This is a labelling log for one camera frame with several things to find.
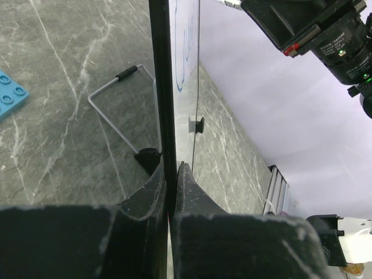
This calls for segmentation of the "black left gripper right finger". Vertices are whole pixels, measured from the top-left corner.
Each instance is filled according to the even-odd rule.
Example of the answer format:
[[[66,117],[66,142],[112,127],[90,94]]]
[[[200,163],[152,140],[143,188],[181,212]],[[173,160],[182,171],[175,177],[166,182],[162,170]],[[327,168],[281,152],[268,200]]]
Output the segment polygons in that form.
[[[175,278],[329,278],[314,228],[303,219],[230,214],[178,172],[171,218]]]

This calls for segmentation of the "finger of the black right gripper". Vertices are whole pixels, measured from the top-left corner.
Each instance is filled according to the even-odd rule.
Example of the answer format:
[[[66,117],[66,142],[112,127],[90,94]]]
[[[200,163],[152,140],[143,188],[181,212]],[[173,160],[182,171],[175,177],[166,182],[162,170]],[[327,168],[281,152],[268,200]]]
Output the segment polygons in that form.
[[[356,1],[242,1],[242,10],[279,51],[324,32],[355,9]]]

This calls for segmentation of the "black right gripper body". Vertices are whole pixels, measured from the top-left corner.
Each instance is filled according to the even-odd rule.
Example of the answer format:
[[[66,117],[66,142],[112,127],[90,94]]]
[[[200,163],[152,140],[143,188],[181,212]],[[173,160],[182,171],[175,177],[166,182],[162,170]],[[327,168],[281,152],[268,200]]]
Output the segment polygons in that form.
[[[317,23],[309,34],[288,46],[283,54],[292,58],[311,51],[343,85],[371,80],[371,16],[362,21],[366,1],[344,1],[329,18]]]

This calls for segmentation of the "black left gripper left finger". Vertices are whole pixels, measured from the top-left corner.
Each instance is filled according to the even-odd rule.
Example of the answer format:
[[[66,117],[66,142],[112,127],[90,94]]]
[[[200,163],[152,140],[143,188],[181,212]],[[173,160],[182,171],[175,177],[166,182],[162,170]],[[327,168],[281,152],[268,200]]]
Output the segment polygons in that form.
[[[1,207],[2,278],[166,278],[166,181],[159,165],[118,205]]]

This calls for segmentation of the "white whiteboard black frame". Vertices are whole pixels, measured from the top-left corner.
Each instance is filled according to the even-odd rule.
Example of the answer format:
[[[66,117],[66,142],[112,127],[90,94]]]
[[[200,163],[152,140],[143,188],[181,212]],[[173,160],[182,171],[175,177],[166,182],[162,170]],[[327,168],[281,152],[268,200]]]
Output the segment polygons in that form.
[[[143,65],[133,65],[89,94],[87,101],[97,114],[133,150],[136,161],[152,174],[164,164],[167,206],[176,205],[180,164],[193,165],[195,136],[203,133],[204,120],[198,119],[200,1],[149,1],[155,73],[152,79],[155,102],[157,148],[137,149],[96,105],[94,98],[124,81]]]

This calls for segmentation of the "white marker pen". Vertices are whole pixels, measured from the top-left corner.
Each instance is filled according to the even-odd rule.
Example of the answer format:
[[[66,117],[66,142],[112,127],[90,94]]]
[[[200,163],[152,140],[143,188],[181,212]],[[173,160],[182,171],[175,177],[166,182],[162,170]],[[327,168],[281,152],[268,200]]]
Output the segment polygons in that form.
[[[234,9],[241,10],[241,0],[220,0],[221,3],[223,3],[226,6],[229,6]]]

